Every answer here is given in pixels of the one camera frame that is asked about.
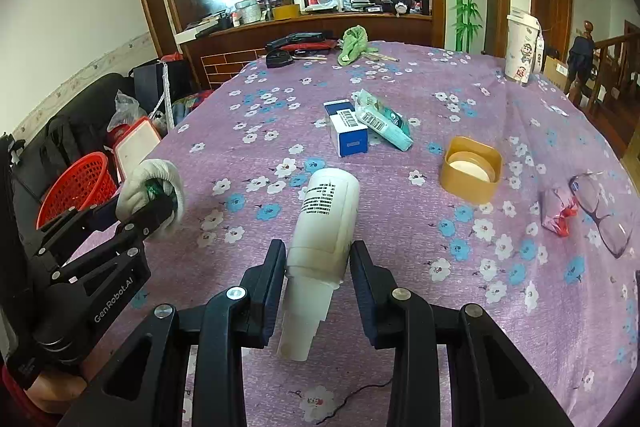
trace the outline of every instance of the purple floral tablecloth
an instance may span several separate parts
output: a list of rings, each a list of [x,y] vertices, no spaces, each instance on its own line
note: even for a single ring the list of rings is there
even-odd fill
[[[638,208],[626,172],[544,77],[522,87],[505,80],[504,61],[493,57],[375,45],[400,61],[361,58],[340,67],[334,56],[277,70],[263,60],[249,64],[162,140],[153,156],[180,171],[185,219],[169,240],[148,245],[151,279],[86,361],[87,373],[157,304],[205,303],[260,264],[271,239],[288,243],[311,173],[337,167],[360,181],[355,238],[375,263],[433,304],[481,304],[574,424],[597,425],[638,362],[640,263],[633,248],[615,259],[583,211],[570,220],[568,238],[544,229],[540,193],[574,174],[602,171],[601,201],[622,214]],[[406,153],[370,135],[368,153],[338,158],[322,103],[362,88],[408,118],[415,142]],[[503,179],[487,204],[470,206],[438,184],[443,151],[457,135],[502,154]],[[267,349],[243,353],[249,425],[309,425],[351,391],[390,378],[393,353],[370,347],[349,273],[306,362],[277,358],[280,321]],[[441,381],[446,425],[446,375]],[[364,390],[325,424],[384,425],[389,395],[389,386]],[[190,416],[188,398],[185,422]]]

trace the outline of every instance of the screw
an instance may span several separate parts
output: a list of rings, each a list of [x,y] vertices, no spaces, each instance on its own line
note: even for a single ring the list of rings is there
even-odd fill
[[[482,316],[482,308],[477,304],[468,304],[465,306],[465,313],[476,319]]]
[[[246,290],[240,286],[234,286],[226,291],[226,296],[232,301],[237,301],[246,295]]]
[[[411,292],[407,288],[396,288],[391,292],[394,299],[406,301],[411,297]]]
[[[174,312],[174,308],[170,304],[160,304],[156,306],[154,315],[159,319],[165,319]]]

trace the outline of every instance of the black string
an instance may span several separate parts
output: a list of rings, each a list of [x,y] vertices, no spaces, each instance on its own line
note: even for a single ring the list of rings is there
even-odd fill
[[[363,391],[364,389],[366,389],[367,387],[386,387],[388,386],[391,381],[394,379],[394,377],[389,378],[388,381],[386,381],[385,383],[370,383],[367,385],[363,385],[362,387],[360,387],[359,389],[356,389],[355,391],[349,393],[347,396],[344,397],[344,400],[342,401],[342,403],[336,407],[334,409],[334,411],[329,415],[329,416],[325,416],[324,418],[322,418],[320,421],[316,422],[316,425],[320,425],[321,423],[326,422],[327,420],[333,418],[337,412],[342,409],[345,405],[347,405],[347,400],[350,399],[351,397],[357,395],[360,391]]]

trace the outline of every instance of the blue and white box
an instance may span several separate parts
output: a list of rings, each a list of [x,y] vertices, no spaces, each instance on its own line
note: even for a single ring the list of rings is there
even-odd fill
[[[367,152],[367,126],[356,119],[355,108],[350,100],[324,102],[324,110],[326,125],[340,158]]]

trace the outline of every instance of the red basket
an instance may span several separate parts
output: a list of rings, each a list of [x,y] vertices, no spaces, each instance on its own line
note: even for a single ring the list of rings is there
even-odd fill
[[[107,156],[92,152],[64,171],[47,193],[36,228],[39,229],[72,206],[84,210],[111,198],[117,187],[107,170],[107,164]]]

